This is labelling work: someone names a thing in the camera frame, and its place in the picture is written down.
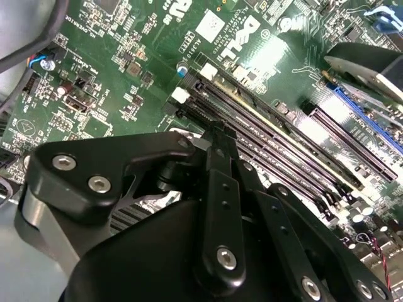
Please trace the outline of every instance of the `blue pcie slot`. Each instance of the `blue pcie slot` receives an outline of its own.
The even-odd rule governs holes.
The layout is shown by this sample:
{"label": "blue pcie slot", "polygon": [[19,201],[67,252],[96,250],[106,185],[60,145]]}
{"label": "blue pcie slot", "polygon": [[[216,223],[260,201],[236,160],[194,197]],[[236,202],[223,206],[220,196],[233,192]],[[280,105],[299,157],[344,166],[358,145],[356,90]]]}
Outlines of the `blue pcie slot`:
{"label": "blue pcie slot", "polygon": [[403,155],[403,148],[395,142],[395,140],[390,137],[390,135],[380,128],[378,124],[376,124],[373,120],[371,120],[367,115],[364,114],[364,112],[361,110],[361,108],[354,103],[347,95],[344,94],[344,92],[341,90],[339,86],[333,85],[332,83],[327,83],[327,87],[340,99],[342,99],[346,105],[349,106],[351,110],[354,111],[354,113],[359,116],[365,123],[367,123],[368,126],[371,127],[371,129],[376,132],[382,140],[389,145],[389,147],[395,149],[398,151],[401,155]]}

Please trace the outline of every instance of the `green circuit board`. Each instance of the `green circuit board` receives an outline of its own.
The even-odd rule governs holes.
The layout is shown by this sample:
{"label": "green circuit board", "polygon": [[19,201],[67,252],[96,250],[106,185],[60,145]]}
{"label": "green circuit board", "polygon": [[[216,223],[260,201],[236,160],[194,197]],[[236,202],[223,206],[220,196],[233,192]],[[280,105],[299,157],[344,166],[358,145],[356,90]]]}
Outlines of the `green circuit board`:
{"label": "green circuit board", "polygon": [[[360,161],[314,126],[300,109],[306,98],[321,104],[398,173],[399,178],[390,183],[371,172],[369,177],[358,177],[379,211],[403,216],[398,207],[403,195],[401,156],[381,144],[343,107],[326,89],[321,74],[329,70],[323,56],[339,42],[398,50],[363,16],[375,2],[382,1],[74,1],[54,40],[67,53],[51,72],[39,64],[33,66],[41,76],[39,86],[34,94],[19,97],[2,147],[24,155],[51,141],[172,127],[201,133],[203,129],[191,121],[167,115],[162,108],[181,82],[178,66],[201,70],[200,57],[204,57],[232,76],[236,67],[252,72],[254,79],[243,82],[248,89],[272,107],[286,106],[290,123],[354,172]],[[85,113],[66,106],[57,93],[63,81],[78,76],[91,78],[85,93],[92,101]],[[3,175],[22,183],[22,160]]]}

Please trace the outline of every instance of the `silver screw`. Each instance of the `silver screw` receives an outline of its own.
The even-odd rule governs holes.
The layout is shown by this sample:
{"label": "silver screw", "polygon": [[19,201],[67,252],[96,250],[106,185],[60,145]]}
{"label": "silver screw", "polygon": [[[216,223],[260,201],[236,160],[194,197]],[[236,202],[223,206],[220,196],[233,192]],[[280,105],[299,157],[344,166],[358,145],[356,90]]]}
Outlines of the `silver screw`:
{"label": "silver screw", "polygon": [[288,195],[288,191],[285,189],[285,187],[279,187],[278,190],[280,191],[280,193],[282,193],[282,195]]}
{"label": "silver screw", "polygon": [[304,277],[302,279],[302,287],[304,291],[315,301],[319,301],[321,299],[321,291],[317,287],[314,281],[309,279],[308,277]]}
{"label": "silver screw", "polygon": [[382,299],[386,300],[388,296],[385,294],[383,289],[376,283],[372,283],[374,290],[377,292],[378,295],[381,296]]}
{"label": "silver screw", "polygon": [[97,193],[106,193],[111,189],[111,183],[103,176],[93,176],[88,181],[91,190]]}
{"label": "silver screw", "polygon": [[245,167],[246,170],[248,170],[248,171],[252,171],[252,170],[253,170],[253,167],[250,165],[249,162],[244,162],[244,167]]}
{"label": "silver screw", "polygon": [[361,280],[357,280],[358,291],[367,299],[372,299],[372,293],[370,289]]}
{"label": "silver screw", "polygon": [[221,156],[224,157],[224,152],[221,149],[216,149],[216,153]]}
{"label": "silver screw", "polygon": [[53,71],[56,68],[56,64],[52,60],[49,60],[49,61],[42,60],[42,61],[40,61],[39,64],[40,64],[40,67],[42,67],[42,69],[46,70],[46,71]]}
{"label": "silver screw", "polygon": [[226,248],[217,250],[217,260],[225,269],[233,271],[237,266],[237,259],[235,255]]}
{"label": "silver screw", "polygon": [[183,148],[189,148],[189,143],[188,143],[186,140],[180,139],[180,140],[178,141],[178,144],[179,144],[180,146],[182,146]]}
{"label": "silver screw", "polygon": [[58,155],[52,159],[52,164],[58,170],[70,171],[76,167],[77,162],[68,155]]}

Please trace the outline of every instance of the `black cable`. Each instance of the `black cable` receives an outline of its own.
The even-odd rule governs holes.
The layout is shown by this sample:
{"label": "black cable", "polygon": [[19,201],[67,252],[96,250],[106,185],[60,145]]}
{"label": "black cable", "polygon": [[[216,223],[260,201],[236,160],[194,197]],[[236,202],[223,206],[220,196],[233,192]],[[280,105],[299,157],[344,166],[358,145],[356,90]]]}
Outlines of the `black cable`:
{"label": "black cable", "polygon": [[0,59],[0,74],[46,48],[60,30],[68,8],[69,0],[55,0],[49,20],[41,34],[31,43]]}
{"label": "black cable", "polygon": [[28,81],[32,76],[33,70],[30,68],[26,68],[23,76],[21,77],[18,84],[15,86],[13,91],[9,94],[9,96],[0,104],[0,115],[5,112],[15,101],[15,99],[20,95],[23,88],[26,86]]}

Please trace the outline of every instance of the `wire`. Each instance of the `wire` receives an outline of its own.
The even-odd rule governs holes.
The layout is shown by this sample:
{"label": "wire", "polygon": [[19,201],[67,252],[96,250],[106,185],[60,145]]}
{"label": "wire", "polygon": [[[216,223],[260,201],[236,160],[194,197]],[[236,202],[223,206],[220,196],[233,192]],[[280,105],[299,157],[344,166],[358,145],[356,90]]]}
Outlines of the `wire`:
{"label": "wire", "polygon": [[1,176],[0,176],[0,184],[3,185],[7,190],[6,197],[2,201],[0,201],[0,208],[2,208],[9,201],[9,199],[13,197],[14,190],[13,187],[11,187],[10,183]]}
{"label": "wire", "polygon": [[381,258],[382,260],[382,266],[383,266],[383,270],[385,271],[385,280],[386,280],[386,285],[388,287],[388,290],[391,292],[392,288],[390,287],[390,276],[388,273],[388,265],[386,263],[386,257],[382,252],[382,249],[380,248],[378,241],[375,237],[372,238],[372,244],[373,244],[373,249],[375,250],[375,252],[378,254],[378,256]]}
{"label": "wire", "polygon": [[34,64],[35,62],[41,61],[45,58],[46,58],[46,55],[41,55],[39,57],[36,57],[35,59],[31,60],[31,62],[28,64],[28,67],[32,68],[32,64]]}
{"label": "wire", "polygon": [[9,96],[0,104],[0,115],[5,112],[15,101],[15,99],[20,95],[23,88],[26,86],[28,81],[32,76],[33,70],[30,68],[26,68],[20,81],[17,83],[13,91],[9,94]]}
{"label": "wire", "polygon": [[11,54],[0,59],[0,74],[12,66],[24,61],[33,53],[37,53],[43,50],[46,46],[52,42],[57,32],[60,30],[64,18],[69,8],[69,0],[55,0],[55,5],[50,13],[49,20],[43,28],[43,31],[37,36],[34,41],[17,49]]}

